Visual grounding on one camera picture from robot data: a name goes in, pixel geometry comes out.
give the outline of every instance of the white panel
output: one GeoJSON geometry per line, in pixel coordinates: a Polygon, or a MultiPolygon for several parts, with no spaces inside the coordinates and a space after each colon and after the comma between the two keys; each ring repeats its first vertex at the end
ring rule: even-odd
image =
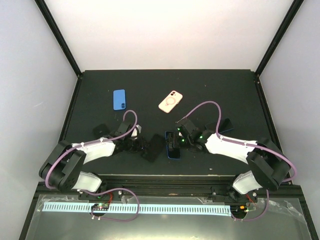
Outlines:
{"type": "Polygon", "coordinates": [[[46,0],[82,71],[256,70],[293,0],[46,0]]]}
{"type": "Polygon", "coordinates": [[[284,153],[320,234],[320,1],[304,1],[261,75],[284,153]]]}
{"type": "Polygon", "coordinates": [[[0,239],[19,239],[76,75],[35,1],[0,3],[0,239]]]}

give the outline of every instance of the gray wall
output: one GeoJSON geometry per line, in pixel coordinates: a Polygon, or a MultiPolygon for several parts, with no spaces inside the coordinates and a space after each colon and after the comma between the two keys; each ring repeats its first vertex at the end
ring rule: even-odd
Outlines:
{"type": "Polygon", "coordinates": [[[0,239],[19,238],[76,76],[34,0],[0,3],[0,239]]]}
{"type": "Polygon", "coordinates": [[[284,153],[320,234],[320,1],[304,1],[261,82],[284,153]]]}

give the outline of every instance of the cable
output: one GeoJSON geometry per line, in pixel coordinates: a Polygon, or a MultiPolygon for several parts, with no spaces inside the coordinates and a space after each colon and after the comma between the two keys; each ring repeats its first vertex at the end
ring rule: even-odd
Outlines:
{"type": "Polygon", "coordinates": [[[263,215],[266,214],[267,210],[268,210],[268,207],[269,207],[269,191],[266,190],[266,203],[265,203],[265,207],[264,207],[264,210],[263,212],[259,215],[259,216],[256,216],[254,218],[250,218],[250,219],[240,219],[240,218],[236,218],[232,213],[231,213],[231,217],[234,219],[234,220],[239,220],[239,221],[242,221],[242,222],[251,222],[251,221],[254,221],[254,220],[257,220],[259,218],[261,218],[263,215]]]}
{"type": "Polygon", "coordinates": [[[297,176],[297,168],[296,166],[289,160],[287,159],[285,156],[277,153],[276,151],[273,151],[267,147],[264,147],[264,146],[259,146],[259,145],[255,145],[255,144],[251,144],[251,143],[244,143],[244,142],[241,142],[241,141],[237,141],[237,140],[233,140],[233,139],[228,139],[228,138],[225,138],[223,135],[219,134],[219,125],[220,125],[220,122],[221,122],[221,116],[222,116],[222,113],[221,113],[221,108],[219,106],[218,103],[216,103],[215,101],[204,101],[202,103],[200,103],[199,105],[197,105],[196,107],[194,107],[187,115],[185,115],[183,118],[187,118],[188,116],[190,116],[190,114],[192,114],[196,109],[198,109],[199,107],[201,107],[202,105],[204,104],[214,104],[216,105],[216,107],[218,108],[218,111],[219,111],[219,117],[218,117],[218,121],[217,121],[217,124],[215,126],[215,134],[217,135],[218,138],[220,138],[222,141],[225,141],[225,142],[228,142],[228,143],[233,143],[233,144],[238,144],[238,145],[241,145],[241,146],[247,146],[247,147],[253,147],[253,148],[257,148],[257,149],[260,149],[260,150],[263,150],[263,151],[266,151],[266,152],[269,152],[275,156],[277,156],[278,158],[281,158],[282,160],[284,160],[293,170],[293,175],[292,177],[289,177],[289,178],[286,178],[284,179],[282,182],[288,182],[288,181],[291,181],[292,179],[294,179],[296,176],[297,176]]]}
{"type": "MultiPolygon", "coordinates": [[[[134,121],[134,124],[133,124],[132,128],[130,128],[129,131],[125,132],[124,134],[122,134],[122,135],[120,135],[120,136],[116,136],[116,137],[113,137],[113,138],[104,139],[102,142],[109,142],[109,141],[114,141],[114,140],[117,140],[117,139],[121,139],[121,138],[127,136],[130,132],[132,132],[132,131],[135,129],[135,127],[136,127],[136,125],[137,125],[137,123],[138,123],[138,116],[137,116],[137,114],[136,114],[135,111],[133,111],[133,110],[127,110],[127,111],[123,114],[123,118],[122,118],[123,121],[125,120],[127,113],[133,113],[133,114],[134,114],[135,121],[134,121]]],[[[76,146],[74,146],[74,147],[71,147],[70,149],[68,149],[67,151],[65,151],[60,157],[58,157],[58,159],[54,162],[54,164],[50,167],[48,173],[46,174],[46,177],[45,177],[45,186],[46,186],[48,189],[55,189],[55,187],[49,185],[49,178],[50,178],[51,173],[52,173],[53,170],[55,169],[55,167],[58,165],[58,163],[59,163],[65,156],[67,156],[69,153],[71,153],[72,151],[74,151],[75,149],[77,149],[77,148],[79,148],[79,147],[88,146],[88,145],[97,144],[97,143],[101,143],[101,140],[100,140],[100,139],[97,139],[97,140],[93,140],[93,141],[84,142],[84,143],[82,143],[82,144],[79,144],[79,145],[76,145],[76,146]]]]}
{"type": "MultiPolygon", "coordinates": [[[[138,199],[137,195],[133,191],[131,191],[131,190],[127,189],[127,188],[117,187],[117,188],[113,188],[113,189],[110,189],[108,191],[103,191],[103,192],[100,192],[100,193],[93,193],[93,192],[90,192],[90,191],[87,191],[87,190],[83,190],[83,192],[87,193],[89,195],[92,195],[92,196],[100,196],[100,195],[108,194],[108,193],[111,193],[113,191],[119,191],[119,190],[131,193],[134,196],[134,198],[136,199],[137,209],[136,209],[136,212],[135,212],[134,216],[131,217],[131,218],[128,218],[128,219],[123,219],[123,220],[122,219],[111,218],[111,217],[102,217],[102,216],[100,216],[99,218],[100,219],[104,219],[104,220],[111,220],[111,221],[115,221],[115,222],[120,222],[120,223],[127,223],[127,222],[130,222],[130,221],[136,219],[137,216],[138,216],[139,210],[140,210],[139,199],[138,199]]],[[[91,216],[93,218],[95,218],[96,216],[94,216],[93,211],[94,211],[94,209],[92,209],[92,211],[91,211],[91,216]]]]}

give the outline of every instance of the black table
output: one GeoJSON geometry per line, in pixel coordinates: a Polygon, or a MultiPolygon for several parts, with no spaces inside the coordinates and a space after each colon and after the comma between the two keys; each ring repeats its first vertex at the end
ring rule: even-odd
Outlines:
{"type": "MultiPolygon", "coordinates": [[[[93,128],[105,123],[110,130],[119,127],[124,110],[113,110],[113,91],[125,89],[126,109],[138,115],[142,136],[164,135],[175,122],[196,105],[212,100],[221,106],[222,118],[229,118],[234,130],[226,136],[257,140],[270,138],[266,119],[250,70],[87,70],[83,74],[65,139],[72,143],[95,139],[93,128]],[[172,91],[183,95],[181,102],[164,113],[159,103],[172,91]]],[[[133,114],[128,118],[134,120],[133,114]]],[[[199,127],[217,121],[213,104],[199,108],[190,119],[199,127]]],[[[163,149],[155,162],[139,154],[119,153],[89,162],[84,171],[100,175],[232,176],[248,166],[240,161],[206,153],[181,152],[180,160],[168,159],[163,149]]]]}

